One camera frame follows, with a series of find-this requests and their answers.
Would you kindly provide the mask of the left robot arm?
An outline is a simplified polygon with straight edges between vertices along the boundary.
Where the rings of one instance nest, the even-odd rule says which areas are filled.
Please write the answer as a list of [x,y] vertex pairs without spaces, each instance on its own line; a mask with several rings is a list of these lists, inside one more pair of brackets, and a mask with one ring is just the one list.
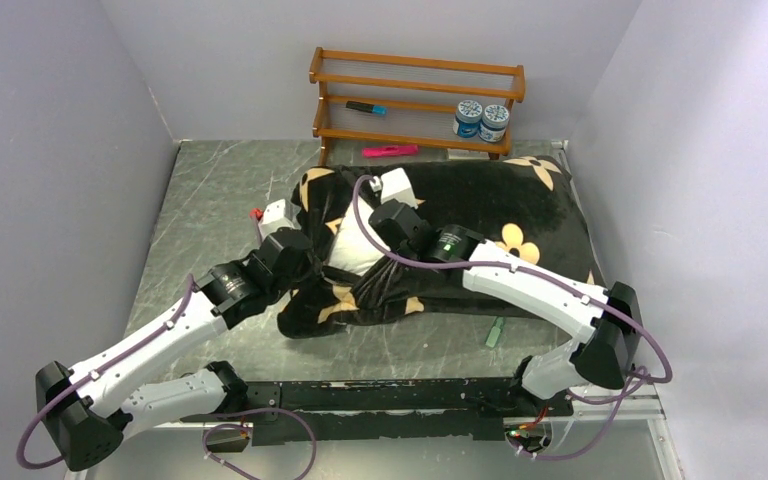
[[17,462],[26,469],[64,463],[82,471],[157,424],[202,414],[237,418],[247,386],[226,362],[181,380],[149,380],[319,272],[307,236],[281,228],[245,257],[215,265],[200,278],[188,275],[179,299],[119,343],[71,367],[52,361],[36,373],[37,414],[20,438]]

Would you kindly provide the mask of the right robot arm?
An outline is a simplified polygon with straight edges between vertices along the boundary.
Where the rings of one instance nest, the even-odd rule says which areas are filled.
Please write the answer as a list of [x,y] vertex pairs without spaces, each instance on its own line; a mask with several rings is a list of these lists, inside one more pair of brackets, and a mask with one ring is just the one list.
[[631,301],[614,301],[602,287],[532,265],[468,228],[434,228],[397,200],[376,208],[368,223],[400,263],[443,271],[464,289],[532,313],[567,333],[562,346],[524,359],[517,369],[509,398],[519,413],[535,414],[571,387],[620,390],[630,379],[640,341],[629,314]]

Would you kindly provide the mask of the black pillowcase with beige flowers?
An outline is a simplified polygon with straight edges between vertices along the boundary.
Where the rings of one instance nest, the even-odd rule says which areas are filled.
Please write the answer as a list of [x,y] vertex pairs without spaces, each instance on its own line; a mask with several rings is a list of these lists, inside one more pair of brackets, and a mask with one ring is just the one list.
[[[292,292],[277,316],[279,331],[304,339],[331,335],[348,325],[393,323],[417,313],[521,316],[521,309],[503,301],[385,257],[363,276],[325,264],[340,220],[368,216],[379,202],[363,187],[359,205],[353,206],[356,180],[386,170],[383,164],[313,167],[295,186],[291,201],[299,207],[297,221],[323,270],[318,279]],[[424,200],[418,215],[433,227],[460,225],[539,267],[589,284],[603,282],[571,179],[552,158],[407,163],[404,170],[416,197]],[[374,231],[361,231],[381,251]]]

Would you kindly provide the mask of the white pillow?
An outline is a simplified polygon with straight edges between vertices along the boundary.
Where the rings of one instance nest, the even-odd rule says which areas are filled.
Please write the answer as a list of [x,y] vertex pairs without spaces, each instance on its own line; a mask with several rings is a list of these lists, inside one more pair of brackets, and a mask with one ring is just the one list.
[[337,225],[325,264],[337,270],[363,276],[383,257],[382,252],[362,233],[355,218],[346,216]]

